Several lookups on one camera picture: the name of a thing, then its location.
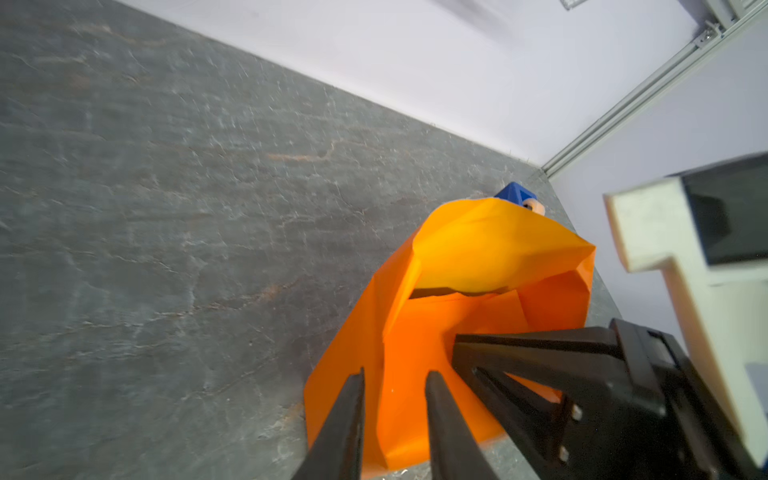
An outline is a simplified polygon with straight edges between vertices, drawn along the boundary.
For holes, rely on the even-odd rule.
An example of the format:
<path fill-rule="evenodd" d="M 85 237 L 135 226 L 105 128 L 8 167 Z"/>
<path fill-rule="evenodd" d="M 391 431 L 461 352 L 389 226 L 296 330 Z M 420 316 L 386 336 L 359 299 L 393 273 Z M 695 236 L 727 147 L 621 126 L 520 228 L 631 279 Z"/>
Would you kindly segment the orange wrapping paper sheet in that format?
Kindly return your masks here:
<path fill-rule="evenodd" d="M 440 372 L 474 438 L 503 430 L 453 370 L 459 334 L 520 334 L 584 326 L 595 247 L 555 220 L 498 198 L 434 210 L 378 269 L 304 389 L 315 440 L 343 384 L 365 372 L 362 474 L 370 478 L 429 457 L 425 383 Z M 410 299 L 414 289 L 459 294 Z"/>

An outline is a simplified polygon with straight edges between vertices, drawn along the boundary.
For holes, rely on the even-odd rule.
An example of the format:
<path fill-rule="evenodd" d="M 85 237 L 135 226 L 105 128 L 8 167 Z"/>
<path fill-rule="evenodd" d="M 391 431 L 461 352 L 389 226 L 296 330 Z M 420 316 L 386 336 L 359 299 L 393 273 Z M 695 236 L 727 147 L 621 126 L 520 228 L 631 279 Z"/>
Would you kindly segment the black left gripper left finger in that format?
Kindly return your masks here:
<path fill-rule="evenodd" d="M 357 480 L 362 474 L 365 372 L 349 375 L 292 479 Z"/>

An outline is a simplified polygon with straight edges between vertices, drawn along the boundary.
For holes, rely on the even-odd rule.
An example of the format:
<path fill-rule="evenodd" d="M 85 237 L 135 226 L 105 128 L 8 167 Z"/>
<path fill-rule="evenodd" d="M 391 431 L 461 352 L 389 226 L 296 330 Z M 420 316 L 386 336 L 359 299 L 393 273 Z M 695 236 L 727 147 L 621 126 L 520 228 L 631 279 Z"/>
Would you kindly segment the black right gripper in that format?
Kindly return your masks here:
<path fill-rule="evenodd" d="M 452 367 L 532 465 L 568 479 L 764 479 L 670 335 L 608 327 L 462 334 Z"/>

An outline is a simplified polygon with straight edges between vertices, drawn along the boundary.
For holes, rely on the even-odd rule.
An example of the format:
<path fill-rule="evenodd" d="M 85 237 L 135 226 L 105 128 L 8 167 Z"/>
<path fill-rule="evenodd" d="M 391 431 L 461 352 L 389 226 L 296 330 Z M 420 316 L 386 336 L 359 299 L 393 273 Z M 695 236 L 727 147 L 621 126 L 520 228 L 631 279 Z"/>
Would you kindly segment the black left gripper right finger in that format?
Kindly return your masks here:
<path fill-rule="evenodd" d="M 425 397 L 432 478 L 497 479 L 440 372 L 428 373 Z"/>

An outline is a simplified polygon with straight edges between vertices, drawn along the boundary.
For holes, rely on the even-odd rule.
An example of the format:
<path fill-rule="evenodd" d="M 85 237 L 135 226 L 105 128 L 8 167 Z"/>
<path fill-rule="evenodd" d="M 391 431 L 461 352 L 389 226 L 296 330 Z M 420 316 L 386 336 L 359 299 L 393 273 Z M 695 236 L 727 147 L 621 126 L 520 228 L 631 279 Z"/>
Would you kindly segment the blue gift box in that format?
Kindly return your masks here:
<path fill-rule="evenodd" d="M 437 287 L 437 288 L 419 288 L 414 289 L 410 294 L 410 299 L 426 298 L 426 297 L 438 297 L 459 294 L 462 296 L 479 296 L 482 293 L 477 292 L 464 292 L 449 287 Z"/>

